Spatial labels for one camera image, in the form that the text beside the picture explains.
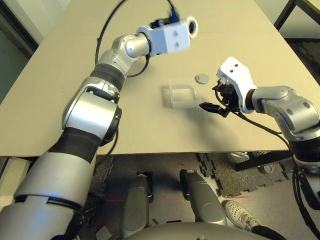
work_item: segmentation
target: white shoe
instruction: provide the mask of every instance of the white shoe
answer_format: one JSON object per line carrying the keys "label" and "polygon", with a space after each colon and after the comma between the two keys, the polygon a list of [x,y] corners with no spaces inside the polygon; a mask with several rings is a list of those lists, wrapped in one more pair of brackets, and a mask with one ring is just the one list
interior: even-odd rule
{"label": "white shoe", "polygon": [[251,232],[253,227],[261,225],[241,204],[226,200],[222,202],[222,205],[228,219],[239,228]]}

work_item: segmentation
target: black puzzle mat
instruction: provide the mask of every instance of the black puzzle mat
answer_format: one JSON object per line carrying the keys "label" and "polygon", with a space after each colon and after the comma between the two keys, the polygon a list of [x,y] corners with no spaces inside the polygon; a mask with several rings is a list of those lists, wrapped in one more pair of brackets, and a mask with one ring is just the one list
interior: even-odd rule
{"label": "black puzzle mat", "polygon": [[279,163],[273,164],[272,173],[263,174],[258,168],[236,171],[235,164],[244,160],[230,153],[200,153],[198,160],[201,173],[216,180],[223,197],[236,197],[241,192],[252,192],[258,187],[268,187],[287,180]]}

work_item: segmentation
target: table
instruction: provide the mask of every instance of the table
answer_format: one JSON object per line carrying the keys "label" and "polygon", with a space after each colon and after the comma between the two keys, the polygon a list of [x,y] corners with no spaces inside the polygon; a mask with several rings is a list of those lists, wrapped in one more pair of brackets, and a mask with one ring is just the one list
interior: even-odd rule
{"label": "table", "polygon": [[[0,156],[39,156],[62,133],[61,115],[94,69],[100,30],[118,0],[74,0],[41,43],[0,105]],[[167,16],[165,0],[129,0],[116,13],[100,54],[115,37]],[[249,67],[257,86],[286,85],[320,109],[320,88],[253,0],[174,0],[181,16],[199,25],[191,48],[150,59],[139,77],[126,80],[119,106],[123,114],[114,154],[275,151],[286,146],[275,136],[230,114],[222,118],[200,108],[172,109],[169,79],[206,73],[199,85],[203,101],[218,104],[212,87],[229,56]],[[138,72],[144,61],[132,67]],[[263,114],[248,117],[278,130]],[[111,144],[100,147],[105,154]]]}

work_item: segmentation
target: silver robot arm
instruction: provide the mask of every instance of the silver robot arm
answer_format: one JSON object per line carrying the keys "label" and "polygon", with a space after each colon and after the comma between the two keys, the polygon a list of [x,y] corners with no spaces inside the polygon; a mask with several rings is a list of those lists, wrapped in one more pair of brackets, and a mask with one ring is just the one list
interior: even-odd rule
{"label": "silver robot arm", "polygon": [[[226,114],[220,109],[221,115],[226,117],[231,110],[246,114],[256,111],[273,117],[289,142],[308,204],[320,210],[320,117],[317,108],[306,98],[298,96],[291,87],[256,87],[249,69],[234,57],[229,57],[221,65],[217,75],[219,80],[215,90],[220,92],[222,101],[228,106]],[[206,107],[212,110],[210,105],[202,106]],[[221,113],[216,109],[209,112]]]}
{"label": "silver robot arm", "polygon": [[73,239],[81,221],[99,146],[109,143],[122,115],[120,91],[142,56],[188,49],[197,34],[194,18],[161,19],[134,35],[116,38],[62,114],[63,133],[35,162],[0,213],[0,239]]}

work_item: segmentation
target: clear plastic container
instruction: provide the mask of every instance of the clear plastic container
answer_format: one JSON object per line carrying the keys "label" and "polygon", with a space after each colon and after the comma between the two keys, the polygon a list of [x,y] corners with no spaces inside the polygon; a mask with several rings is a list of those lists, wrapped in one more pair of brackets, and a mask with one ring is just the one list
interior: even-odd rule
{"label": "clear plastic container", "polygon": [[169,80],[169,92],[173,109],[197,108],[202,103],[193,78]]}

